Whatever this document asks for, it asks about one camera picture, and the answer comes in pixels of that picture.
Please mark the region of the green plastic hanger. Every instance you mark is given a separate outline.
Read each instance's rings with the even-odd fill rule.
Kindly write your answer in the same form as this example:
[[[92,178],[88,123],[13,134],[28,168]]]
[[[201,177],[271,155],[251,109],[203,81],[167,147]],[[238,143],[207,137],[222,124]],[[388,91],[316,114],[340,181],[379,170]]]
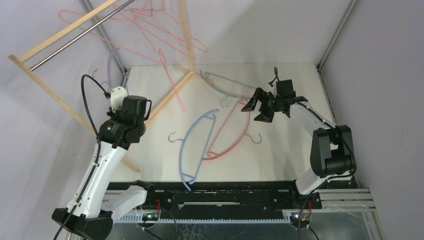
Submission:
[[[234,84],[237,84],[237,85],[241,85],[241,86],[244,86],[246,88],[250,88],[250,89],[255,90],[255,88],[253,86],[250,86],[250,85],[247,85],[245,83],[241,83],[241,82],[232,80],[230,78],[227,78],[227,77],[224,77],[224,76],[215,74],[215,73],[211,73],[209,71],[202,71],[202,70],[200,70],[199,73],[200,73],[200,78],[202,80],[204,80],[204,82],[207,85],[209,85],[212,89],[214,89],[215,91],[219,92],[220,94],[225,95],[225,99],[221,100],[220,103],[219,103],[221,108],[228,108],[229,107],[229,105],[226,105],[226,106],[222,105],[222,103],[225,102],[229,97],[230,98],[234,98],[234,99],[238,99],[238,100],[242,100],[242,101],[248,100],[248,98],[247,97],[244,97],[242,95],[236,95],[235,93],[231,93],[231,92],[229,92],[227,90],[224,90],[223,88],[220,88],[220,87],[216,86],[213,83],[213,81],[211,79],[209,79],[209,76],[217,77],[217,78],[223,79],[225,81],[228,81],[228,82],[231,82],[231,83],[234,83]]]

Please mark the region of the blue plastic hanger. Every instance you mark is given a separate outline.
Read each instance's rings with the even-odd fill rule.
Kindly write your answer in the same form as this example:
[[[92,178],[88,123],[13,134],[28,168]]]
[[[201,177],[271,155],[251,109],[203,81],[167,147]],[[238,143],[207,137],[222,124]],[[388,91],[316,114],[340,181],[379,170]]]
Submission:
[[[174,137],[171,132],[167,140],[170,143],[180,143],[178,152],[178,172],[184,188],[192,191],[212,140],[214,128],[218,120],[219,110],[213,109],[199,116],[188,128],[183,137]]]

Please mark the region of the pink notched hanger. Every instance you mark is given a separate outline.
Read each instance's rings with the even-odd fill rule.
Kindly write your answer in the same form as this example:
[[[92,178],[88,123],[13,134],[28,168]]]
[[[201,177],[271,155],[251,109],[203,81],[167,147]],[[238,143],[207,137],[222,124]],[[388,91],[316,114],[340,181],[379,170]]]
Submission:
[[[75,14],[75,15],[78,15],[78,16],[83,16],[83,14],[81,12],[76,12],[76,11],[72,11],[72,10],[68,10],[68,9],[62,9],[62,10],[60,10],[58,12],[59,18],[62,21],[68,23],[69,25],[72,24],[72,23],[76,23],[76,21],[75,22],[71,22],[70,20],[65,19],[62,16],[63,13],[71,13],[71,14]],[[138,25],[137,21],[135,21],[135,18],[133,19],[134,21],[131,20],[131,19],[129,19],[129,18],[128,19],[118,19],[118,18],[112,17],[111,19],[112,20],[117,20],[117,21],[124,21],[124,22],[133,22],[138,27],[139,31],[143,35],[145,33],[145,29],[142,28],[140,25]],[[187,108],[186,108],[185,104],[183,103],[183,101],[182,101],[182,99],[180,97],[179,90],[177,90],[177,85],[174,83],[173,79],[171,78],[171,75],[169,74],[169,70],[168,70],[168,67],[167,67],[167,59],[166,59],[166,56],[165,56],[163,50],[161,48],[158,48],[157,49],[156,46],[153,44],[153,42],[151,42],[151,40],[148,37],[145,36],[145,38],[148,40],[148,42],[152,46],[153,51],[157,54],[157,56],[158,56],[157,59],[158,60],[157,59],[154,59],[153,57],[149,57],[149,56],[147,56],[145,54],[142,54],[142,53],[140,53],[138,51],[135,51],[135,50],[133,50],[133,49],[131,49],[129,47],[126,47],[126,46],[124,46],[122,44],[119,44],[118,42],[115,42],[115,41],[112,41],[110,39],[107,39],[105,36],[104,37],[103,36],[100,36],[100,33],[91,33],[91,30],[89,30],[88,33],[89,34],[92,34],[92,35],[94,35],[94,36],[96,36],[98,38],[100,38],[101,40],[104,40],[108,44],[111,44],[116,49],[116,50],[113,50],[112,51],[112,53],[111,53],[112,55],[118,49],[119,50],[126,50],[126,51],[128,51],[128,52],[130,52],[132,54],[135,54],[135,55],[137,55],[139,57],[142,57],[144,59],[147,59],[147,60],[149,60],[151,62],[154,62],[154,63],[157,63],[157,64],[161,64],[163,66],[163,68],[164,68],[164,70],[165,70],[165,72],[167,74],[168,80],[169,80],[169,82],[171,83],[171,86],[172,86],[172,90],[171,90],[170,93],[173,94],[173,96],[176,96],[176,98],[177,98],[177,100],[179,102],[179,105],[181,107],[181,110],[183,112],[186,112],[187,111]]]

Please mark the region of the purple plastic hanger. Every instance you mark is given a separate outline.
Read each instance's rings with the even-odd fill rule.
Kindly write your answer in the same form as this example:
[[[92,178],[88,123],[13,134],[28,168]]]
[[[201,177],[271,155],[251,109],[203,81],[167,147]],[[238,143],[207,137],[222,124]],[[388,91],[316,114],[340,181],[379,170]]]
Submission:
[[[113,91],[114,88],[121,87],[121,84],[119,84],[118,80],[113,77],[112,74],[112,63],[114,57],[118,55],[119,48],[115,48],[112,50],[112,53],[109,54],[108,61],[107,61],[107,81],[103,81],[102,83],[97,83],[97,86],[102,89],[103,95],[107,99],[110,98],[110,93]],[[107,84],[108,88],[107,90],[103,87],[103,84]]]

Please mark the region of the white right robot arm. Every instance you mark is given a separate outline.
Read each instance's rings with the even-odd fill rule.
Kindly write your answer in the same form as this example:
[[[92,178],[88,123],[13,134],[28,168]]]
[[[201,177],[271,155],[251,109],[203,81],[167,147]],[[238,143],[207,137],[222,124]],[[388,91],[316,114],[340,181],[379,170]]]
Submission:
[[[256,88],[253,96],[242,108],[252,112],[257,104],[259,115],[254,120],[271,123],[275,113],[283,113],[297,121],[312,137],[310,168],[295,180],[296,190],[289,194],[289,203],[302,208],[325,183],[339,178],[352,177],[357,170],[352,130],[347,125],[337,125],[318,113],[304,96],[298,96],[293,81],[273,80],[276,94]]]

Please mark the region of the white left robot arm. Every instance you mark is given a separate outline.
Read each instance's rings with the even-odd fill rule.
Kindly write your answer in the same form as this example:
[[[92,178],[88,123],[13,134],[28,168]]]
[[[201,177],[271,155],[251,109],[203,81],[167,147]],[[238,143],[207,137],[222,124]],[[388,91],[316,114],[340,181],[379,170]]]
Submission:
[[[52,213],[52,220],[60,226],[55,239],[66,230],[85,240],[104,240],[114,223],[131,209],[139,205],[149,209],[155,205],[153,184],[142,180],[134,181],[110,202],[103,202],[118,163],[146,131],[145,120],[150,116],[151,103],[142,96],[125,96],[120,109],[109,111],[110,119],[94,131],[93,157],[80,186],[66,207],[56,208]]]

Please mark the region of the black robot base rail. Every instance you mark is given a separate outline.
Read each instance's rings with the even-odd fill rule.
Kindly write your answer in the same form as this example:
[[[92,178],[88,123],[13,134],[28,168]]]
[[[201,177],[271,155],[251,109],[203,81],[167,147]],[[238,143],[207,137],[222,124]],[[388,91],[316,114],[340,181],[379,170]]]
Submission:
[[[312,196],[298,193],[293,181],[152,182],[144,203],[125,210],[119,221],[153,223],[289,223],[308,219],[324,208],[324,194],[358,188],[351,180],[335,180]]]

